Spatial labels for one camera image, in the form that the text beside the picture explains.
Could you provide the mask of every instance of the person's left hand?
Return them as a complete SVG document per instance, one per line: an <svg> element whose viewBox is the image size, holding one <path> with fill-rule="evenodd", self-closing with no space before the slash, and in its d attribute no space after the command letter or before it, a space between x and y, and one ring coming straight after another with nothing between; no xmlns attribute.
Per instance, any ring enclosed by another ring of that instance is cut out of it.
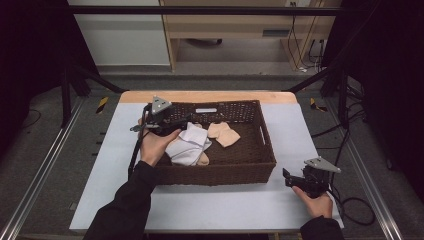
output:
<svg viewBox="0 0 424 240"><path fill-rule="evenodd" d="M181 129L177 129L168 136L160 137L152 132L149 132L148 129L143 131L143 143L140 147L141 161L146 162L150 166L156 166L156 163L161 159L162 155L165 153L165 149L170 142L180 134Z"/></svg>
<svg viewBox="0 0 424 240"><path fill-rule="evenodd" d="M333 217L333 201L327 193L323 193L317 198L310 198L302 189L299 187L293 186L293 191L296 195L302 199L305 203L306 208L308 209L311 217L316 218L319 216L324 216L324 218Z"/></svg>

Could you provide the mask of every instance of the white tabletop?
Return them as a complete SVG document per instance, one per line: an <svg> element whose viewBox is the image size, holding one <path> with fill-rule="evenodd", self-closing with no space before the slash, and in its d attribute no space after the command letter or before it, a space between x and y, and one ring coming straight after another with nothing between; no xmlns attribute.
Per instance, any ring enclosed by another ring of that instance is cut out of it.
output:
<svg viewBox="0 0 424 240"><path fill-rule="evenodd" d="M137 138L129 129L146 103L119 103L70 229L84 232L97 210L127 180ZM157 186L146 232L286 232L310 220L303 202L285 186L282 168L302 176L304 160L317 157L299 104L261 103L277 165L268 183L223 186ZM333 207L333 217L343 227Z"/></svg>

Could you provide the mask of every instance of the white table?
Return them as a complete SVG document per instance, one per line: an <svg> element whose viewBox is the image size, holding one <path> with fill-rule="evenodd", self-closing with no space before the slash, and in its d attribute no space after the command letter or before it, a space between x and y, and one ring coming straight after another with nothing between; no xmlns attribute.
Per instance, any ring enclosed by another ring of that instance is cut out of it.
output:
<svg viewBox="0 0 424 240"><path fill-rule="evenodd" d="M109 203L127 180L137 138L129 131L153 95L169 101L261 101L277 165L268 183L224 186L157 186L146 232L257 233L297 231L310 217L285 186L282 168L302 176L304 160L317 157L299 104L291 93L277 92L128 92L115 110L70 229L85 232L97 210ZM340 215L333 216L343 227Z"/></svg>

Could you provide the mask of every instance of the black sleeve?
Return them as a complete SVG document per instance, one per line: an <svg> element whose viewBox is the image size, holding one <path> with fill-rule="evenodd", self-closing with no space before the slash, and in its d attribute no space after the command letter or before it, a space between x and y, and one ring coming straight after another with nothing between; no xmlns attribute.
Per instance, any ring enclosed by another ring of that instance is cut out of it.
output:
<svg viewBox="0 0 424 240"><path fill-rule="evenodd" d="M323 216L311 219L300 228L303 240L344 239L339 223Z"/></svg>
<svg viewBox="0 0 424 240"><path fill-rule="evenodd" d="M142 239L156 179L156 170L140 161L113 201L97 211L84 239Z"/></svg>

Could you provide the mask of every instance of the wicker basket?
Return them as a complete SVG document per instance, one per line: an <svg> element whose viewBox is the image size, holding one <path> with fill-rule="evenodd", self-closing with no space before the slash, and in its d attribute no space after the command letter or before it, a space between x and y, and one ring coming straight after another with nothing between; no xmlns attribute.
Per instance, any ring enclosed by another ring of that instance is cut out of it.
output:
<svg viewBox="0 0 424 240"><path fill-rule="evenodd" d="M266 183L276 165L271 140L257 100L214 103L173 103L178 119L193 113L193 123L208 129L210 123L227 122L240 139L229 147L222 147L215 139L205 151L207 166L172 166L164 154L156 165L160 172L160 185L229 185ZM199 109L216 109L216 112L197 113Z"/></svg>

